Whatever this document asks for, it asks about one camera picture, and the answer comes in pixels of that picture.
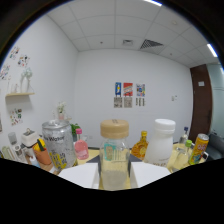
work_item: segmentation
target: white container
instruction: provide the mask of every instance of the white container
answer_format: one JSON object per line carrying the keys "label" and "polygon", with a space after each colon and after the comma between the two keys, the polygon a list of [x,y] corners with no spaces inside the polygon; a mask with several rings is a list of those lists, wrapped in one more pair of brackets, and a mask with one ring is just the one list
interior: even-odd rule
{"label": "white container", "polygon": [[173,133],[176,123],[172,120],[156,119],[155,131],[149,140],[144,162],[166,167],[173,150]]}

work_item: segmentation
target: juice bottle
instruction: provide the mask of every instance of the juice bottle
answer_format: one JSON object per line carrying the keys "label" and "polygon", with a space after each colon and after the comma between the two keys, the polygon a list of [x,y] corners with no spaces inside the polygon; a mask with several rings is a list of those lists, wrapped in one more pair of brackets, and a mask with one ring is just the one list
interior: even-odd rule
{"label": "juice bottle", "polygon": [[194,149],[188,161],[190,165],[198,164],[208,145],[209,137],[205,134],[198,134]]}
{"label": "juice bottle", "polygon": [[142,131],[140,141],[138,141],[131,150],[131,154],[141,160],[145,158],[145,152],[149,144],[149,142],[146,139],[147,138],[146,136],[147,131]]}

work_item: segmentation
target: bottle cap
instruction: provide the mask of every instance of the bottle cap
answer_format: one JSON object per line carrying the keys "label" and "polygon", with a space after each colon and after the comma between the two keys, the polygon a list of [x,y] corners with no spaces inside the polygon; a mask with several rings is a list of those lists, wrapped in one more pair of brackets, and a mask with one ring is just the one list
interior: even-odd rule
{"label": "bottle cap", "polygon": [[77,128],[75,131],[76,131],[76,134],[78,134],[78,135],[82,134],[82,129],[81,128]]}
{"label": "bottle cap", "polygon": [[191,147],[192,141],[191,140],[187,140],[185,143],[185,146],[187,147]]}
{"label": "bottle cap", "polygon": [[129,135],[129,124],[125,120],[105,120],[100,124],[100,134],[104,138],[121,139]]}
{"label": "bottle cap", "polygon": [[147,136],[147,131],[142,131],[141,134],[142,136]]}
{"label": "bottle cap", "polygon": [[176,122],[167,119],[156,119],[155,130],[163,134],[173,134],[175,131]]}

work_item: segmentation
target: door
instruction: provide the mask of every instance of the door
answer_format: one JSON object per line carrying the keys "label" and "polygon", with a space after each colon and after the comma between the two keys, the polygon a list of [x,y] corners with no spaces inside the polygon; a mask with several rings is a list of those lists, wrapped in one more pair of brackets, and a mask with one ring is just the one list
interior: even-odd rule
{"label": "door", "polygon": [[206,65],[190,69],[193,84],[193,115],[189,139],[195,142],[199,133],[208,134],[212,118],[212,88]]}

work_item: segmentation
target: silver can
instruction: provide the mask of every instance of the silver can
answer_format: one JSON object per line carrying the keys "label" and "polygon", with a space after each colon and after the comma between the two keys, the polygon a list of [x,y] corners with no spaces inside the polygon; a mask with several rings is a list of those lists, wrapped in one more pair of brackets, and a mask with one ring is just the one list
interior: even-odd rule
{"label": "silver can", "polygon": [[77,165],[72,129],[68,121],[51,120],[42,124],[42,134],[56,171]]}

